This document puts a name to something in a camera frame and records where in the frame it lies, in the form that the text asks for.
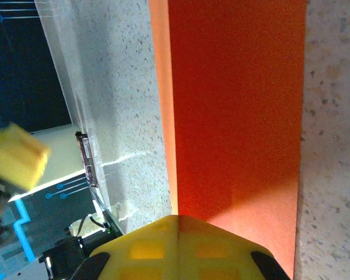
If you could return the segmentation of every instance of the dark blue wall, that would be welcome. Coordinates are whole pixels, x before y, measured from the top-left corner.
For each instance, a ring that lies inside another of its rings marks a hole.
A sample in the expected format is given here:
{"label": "dark blue wall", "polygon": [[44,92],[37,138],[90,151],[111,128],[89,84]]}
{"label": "dark blue wall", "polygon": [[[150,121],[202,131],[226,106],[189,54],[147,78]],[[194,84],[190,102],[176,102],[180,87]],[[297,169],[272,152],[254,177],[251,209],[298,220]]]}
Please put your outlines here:
{"label": "dark blue wall", "polygon": [[[0,9],[34,8],[34,4],[0,5]],[[37,12],[0,15],[37,16]],[[71,123],[39,18],[0,22],[0,127],[11,121],[28,131]]]}

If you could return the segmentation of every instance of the speckled stone surface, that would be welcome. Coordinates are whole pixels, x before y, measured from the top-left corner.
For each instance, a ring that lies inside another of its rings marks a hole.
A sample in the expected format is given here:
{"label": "speckled stone surface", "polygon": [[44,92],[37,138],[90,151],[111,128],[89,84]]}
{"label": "speckled stone surface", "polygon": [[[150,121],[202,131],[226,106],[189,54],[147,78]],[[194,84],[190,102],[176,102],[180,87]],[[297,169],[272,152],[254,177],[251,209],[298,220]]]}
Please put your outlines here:
{"label": "speckled stone surface", "polygon": [[350,279],[350,0],[308,0],[296,279]]}
{"label": "speckled stone surface", "polygon": [[170,214],[146,0],[38,1],[37,7],[41,16],[51,8],[41,21],[65,99],[90,135],[104,200],[125,209],[123,231]]}

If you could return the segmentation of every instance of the yellow sponge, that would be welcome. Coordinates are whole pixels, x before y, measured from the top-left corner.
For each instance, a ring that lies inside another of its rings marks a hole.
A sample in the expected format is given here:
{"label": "yellow sponge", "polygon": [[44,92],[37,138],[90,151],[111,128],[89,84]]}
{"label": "yellow sponge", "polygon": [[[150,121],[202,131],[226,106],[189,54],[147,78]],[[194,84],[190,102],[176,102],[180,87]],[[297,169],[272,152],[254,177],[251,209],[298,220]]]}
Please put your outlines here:
{"label": "yellow sponge", "polygon": [[51,150],[16,124],[0,130],[0,179],[30,191],[43,175]]}

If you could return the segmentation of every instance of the orange board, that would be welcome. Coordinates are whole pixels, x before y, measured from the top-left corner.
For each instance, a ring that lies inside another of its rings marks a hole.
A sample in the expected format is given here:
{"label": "orange board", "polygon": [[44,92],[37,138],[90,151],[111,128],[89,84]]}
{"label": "orange board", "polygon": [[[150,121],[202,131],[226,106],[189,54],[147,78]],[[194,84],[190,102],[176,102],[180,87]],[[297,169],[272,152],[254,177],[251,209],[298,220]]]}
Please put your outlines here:
{"label": "orange board", "polygon": [[173,114],[163,126],[179,214],[262,244],[293,275],[305,1],[152,0],[150,9],[159,76],[171,76],[159,88],[173,106],[162,114]]}

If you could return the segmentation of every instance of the black cable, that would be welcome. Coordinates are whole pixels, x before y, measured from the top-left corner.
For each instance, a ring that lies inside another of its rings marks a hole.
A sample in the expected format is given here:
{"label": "black cable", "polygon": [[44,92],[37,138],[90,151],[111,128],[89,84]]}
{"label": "black cable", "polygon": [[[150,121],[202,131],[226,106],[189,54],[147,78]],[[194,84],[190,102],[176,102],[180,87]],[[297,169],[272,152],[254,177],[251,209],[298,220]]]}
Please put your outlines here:
{"label": "black cable", "polygon": [[91,220],[91,222],[93,222],[96,226],[99,226],[101,228],[105,228],[104,225],[102,225],[101,223],[97,222],[92,216],[89,216],[89,219]]}
{"label": "black cable", "polygon": [[83,226],[84,221],[86,220],[86,218],[87,218],[87,216],[83,217],[82,220],[80,221],[79,228],[78,228],[78,233],[76,234],[77,237],[79,236],[79,234],[82,231],[82,226]]}

